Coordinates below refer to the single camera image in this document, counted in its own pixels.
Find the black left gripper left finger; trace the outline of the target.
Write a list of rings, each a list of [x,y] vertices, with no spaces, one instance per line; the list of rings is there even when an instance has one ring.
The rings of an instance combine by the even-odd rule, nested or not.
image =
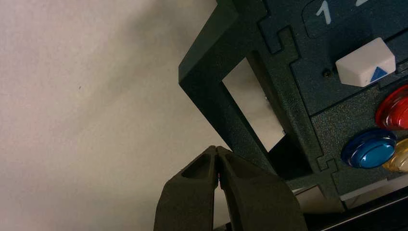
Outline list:
[[[169,179],[159,198],[155,231],[211,231],[218,186],[217,148],[209,146]]]

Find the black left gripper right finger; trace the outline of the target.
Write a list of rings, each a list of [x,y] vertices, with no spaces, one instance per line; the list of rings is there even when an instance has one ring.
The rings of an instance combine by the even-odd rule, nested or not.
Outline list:
[[[234,231],[306,231],[300,205],[278,176],[217,147],[220,186]]]

